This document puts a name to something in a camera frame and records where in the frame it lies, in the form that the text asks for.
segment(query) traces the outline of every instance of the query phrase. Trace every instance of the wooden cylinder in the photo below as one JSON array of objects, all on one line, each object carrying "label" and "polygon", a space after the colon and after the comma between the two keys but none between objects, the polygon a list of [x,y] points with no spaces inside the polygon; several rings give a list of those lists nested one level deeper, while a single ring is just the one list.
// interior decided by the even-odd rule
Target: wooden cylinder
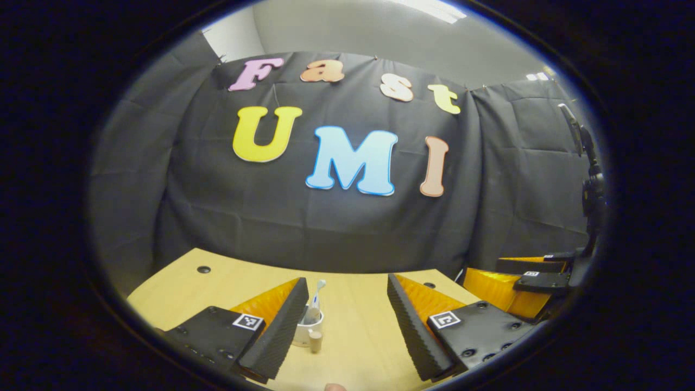
[{"label": "wooden cylinder", "polygon": [[309,348],[312,353],[318,353],[321,350],[321,342],[323,334],[320,331],[312,331],[309,333]]}]

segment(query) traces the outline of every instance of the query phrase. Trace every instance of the light blue letter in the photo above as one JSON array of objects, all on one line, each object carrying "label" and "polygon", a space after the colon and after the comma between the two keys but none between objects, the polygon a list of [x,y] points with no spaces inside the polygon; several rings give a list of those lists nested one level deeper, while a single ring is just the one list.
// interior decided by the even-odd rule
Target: light blue letter
[{"label": "light blue letter", "polygon": [[306,179],[307,186],[314,189],[332,188],[335,183],[330,175],[332,162],[343,189],[352,185],[364,166],[364,177],[357,182],[357,190],[377,196],[393,194],[394,187],[389,180],[391,149],[398,142],[398,136],[389,131],[374,130],[357,150],[353,150],[342,127],[321,126],[314,133],[319,139],[318,153],[313,175]]}]

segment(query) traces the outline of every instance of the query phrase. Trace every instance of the yellow letter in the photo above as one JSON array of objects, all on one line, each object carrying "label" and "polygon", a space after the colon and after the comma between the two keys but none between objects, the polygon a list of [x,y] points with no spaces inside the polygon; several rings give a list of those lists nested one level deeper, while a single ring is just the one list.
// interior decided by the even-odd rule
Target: yellow letter
[{"label": "yellow letter", "polygon": [[440,109],[451,114],[461,113],[461,109],[459,109],[458,106],[451,104],[451,100],[458,99],[459,96],[449,91],[449,87],[442,84],[430,84],[427,88],[434,91],[434,103],[436,103]]},{"label": "yellow letter", "polygon": [[306,66],[305,70],[300,75],[302,81],[340,81],[345,75],[343,63],[338,60],[321,60],[314,61]]},{"label": "yellow letter", "polygon": [[236,125],[232,148],[236,156],[246,161],[257,161],[263,163],[279,158],[290,140],[292,125],[295,118],[302,115],[299,107],[283,106],[275,109],[277,115],[277,127],[275,135],[268,145],[256,145],[254,137],[258,129],[261,117],[268,113],[268,109],[260,106],[244,107],[239,110],[239,123]]},{"label": "yellow letter", "polygon": [[413,85],[410,83],[410,80],[404,77],[386,73],[382,75],[382,83],[379,88],[387,97],[402,100],[403,102],[410,102],[415,97],[413,91],[410,90]]}]

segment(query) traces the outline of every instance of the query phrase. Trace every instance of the toothbrush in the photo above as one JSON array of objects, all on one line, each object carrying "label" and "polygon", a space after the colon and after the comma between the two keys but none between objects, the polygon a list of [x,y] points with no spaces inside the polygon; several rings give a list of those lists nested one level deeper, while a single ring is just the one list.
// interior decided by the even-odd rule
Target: toothbrush
[{"label": "toothbrush", "polygon": [[313,295],[313,299],[309,304],[309,309],[306,311],[306,315],[304,316],[304,320],[302,321],[303,324],[314,324],[320,320],[321,314],[318,301],[318,291],[320,291],[321,288],[325,286],[326,280],[319,280],[318,284],[316,284],[316,294]]}]

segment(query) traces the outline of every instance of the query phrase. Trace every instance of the black curtain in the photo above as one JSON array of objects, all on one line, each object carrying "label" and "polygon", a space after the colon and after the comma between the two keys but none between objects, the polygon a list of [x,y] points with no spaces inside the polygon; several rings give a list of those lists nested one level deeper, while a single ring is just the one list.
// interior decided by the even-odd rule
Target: black curtain
[{"label": "black curtain", "polygon": [[[368,56],[297,52],[256,87],[229,92],[248,58],[219,64],[197,34],[133,85],[96,140],[90,178],[93,237],[120,292],[193,247],[243,260],[314,271],[376,273],[436,268],[454,278],[464,266],[492,269],[500,256],[567,251],[587,239],[581,211],[586,158],[557,104],[573,107],[552,81],[468,91],[408,65]],[[307,83],[312,61],[336,59],[345,78]],[[413,84],[401,102],[379,90],[394,73]],[[453,115],[430,84],[457,93]],[[272,140],[278,106],[296,106],[280,158],[238,158],[237,112],[264,106],[256,143]],[[398,136],[393,195],[310,189],[317,127],[345,129],[353,148],[373,130]],[[419,191],[426,136],[449,145],[439,198]]]}]

